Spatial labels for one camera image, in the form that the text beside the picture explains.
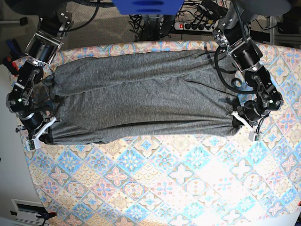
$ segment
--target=floor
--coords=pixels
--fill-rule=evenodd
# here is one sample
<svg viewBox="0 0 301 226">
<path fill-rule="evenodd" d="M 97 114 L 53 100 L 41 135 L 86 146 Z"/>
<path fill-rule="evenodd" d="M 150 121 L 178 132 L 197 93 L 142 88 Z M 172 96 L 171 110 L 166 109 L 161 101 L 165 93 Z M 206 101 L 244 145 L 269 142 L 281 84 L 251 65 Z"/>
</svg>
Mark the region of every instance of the floor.
<svg viewBox="0 0 301 226">
<path fill-rule="evenodd" d="M 72 12 L 75 21 L 73 27 L 86 22 L 93 14 L 94 9 L 76 3 L 68 3 L 68 11 Z M 13 12 L 5 3 L 0 0 L 0 20 L 18 20 L 22 15 Z M 0 64 L 2 58 L 9 56 L 9 49 L 5 44 L 7 39 L 15 38 L 21 49 L 26 45 L 36 31 L 38 17 L 27 16 L 28 25 L 0 25 Z M 74 32 L 70 32 L 65 39 L 63 50 L 80 48 L 85 46 L 107 45 L 113 43 L 127 43 L 134 40 L 134 34 L 130 32 L 131 25 L 128 23 L 128 16 L 119 14 L 116 8 L 101 8 L 98 15 L 88 26 Z M 264 17 L 260 18 L 262 25 L 266 24 Z M 260 30 L 257 24 L 253 24 L 254 30 Z M 180 35 L 166 37 L 166 40 L 180 40 Z M 184 35 L 184 40 L 213 40 L 212 36 Z"/>
</svg>

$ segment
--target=white wall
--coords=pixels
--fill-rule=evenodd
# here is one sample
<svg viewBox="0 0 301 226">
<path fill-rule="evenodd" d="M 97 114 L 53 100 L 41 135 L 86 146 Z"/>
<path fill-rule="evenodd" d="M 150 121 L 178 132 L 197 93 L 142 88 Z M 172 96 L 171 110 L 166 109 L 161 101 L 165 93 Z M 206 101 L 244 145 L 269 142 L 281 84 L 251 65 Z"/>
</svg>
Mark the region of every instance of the white wall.
<svg viewBox="0 0 301 226">
<path fill-rule="evenodd" d="M 0 217 L 15 219 L 11 198 L 40 202 L 33 187 L 19 134 L 16 117 L 5 105 L 10 92 L 8 70 L 0 65 Z"/>
</svg>

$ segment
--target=gray cloth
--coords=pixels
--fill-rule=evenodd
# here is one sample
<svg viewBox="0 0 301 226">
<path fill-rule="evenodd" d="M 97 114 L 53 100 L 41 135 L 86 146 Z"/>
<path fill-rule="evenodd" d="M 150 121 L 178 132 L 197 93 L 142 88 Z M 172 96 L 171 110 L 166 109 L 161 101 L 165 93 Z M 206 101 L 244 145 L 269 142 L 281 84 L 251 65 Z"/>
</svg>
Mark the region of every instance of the gray cloth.
<svg viewBox="0 0 301 226">
<path fill-rule="evenodd" d="M 63 98 L 52 144 L 108 143 L 137 135 L 234 135 L 237 95 L 201 50 L 88 57 L 57 67 L 51 93 Z M 228 57 L 220 67 L 234 70 Z M 234 75 L 225 74 L 228 84 Z"/>
</svg>

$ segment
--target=power strip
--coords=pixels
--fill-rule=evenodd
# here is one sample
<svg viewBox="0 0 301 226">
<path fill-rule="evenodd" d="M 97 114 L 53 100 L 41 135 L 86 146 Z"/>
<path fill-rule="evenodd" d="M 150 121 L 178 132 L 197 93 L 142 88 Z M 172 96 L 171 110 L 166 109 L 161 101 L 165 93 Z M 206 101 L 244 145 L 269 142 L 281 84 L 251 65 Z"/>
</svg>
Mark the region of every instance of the power strip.
<svg viewBox="0 0 301 226">
<path fill-rule="evenodd" d="M 197 26 L 197 24 L 175 22 L 174 29 L 179 31 L 212 32 L 214 25 L 206 24 L 203 29 L 200 29 L 200 26 Z"/>
</svg>

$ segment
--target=table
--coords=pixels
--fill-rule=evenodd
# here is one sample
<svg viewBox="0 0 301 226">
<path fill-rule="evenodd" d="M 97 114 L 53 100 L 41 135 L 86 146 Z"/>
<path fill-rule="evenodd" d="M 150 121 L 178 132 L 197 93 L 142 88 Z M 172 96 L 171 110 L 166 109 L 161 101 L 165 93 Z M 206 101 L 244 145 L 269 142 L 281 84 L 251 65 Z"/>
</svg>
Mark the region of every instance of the table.
<svg viewBox="0 0 301 226">
<path fill-rule="evenodd" d="M 60 52 L 44 74 L 83 57 L 216 47 L 157 41 L 80 48 Z M 220 226 L 300 212 L 301 51 L 259 48 L 285 100 L 262 126 L 261 142 L 251 143 L 242 128 L 233 137 L 137 136 L 106 145 L 24 148 L 41 202 L 57 212 L 49 221 L 55 226 Z M 243 104 L 253 96 L 239 98 Z"/>
</svg>

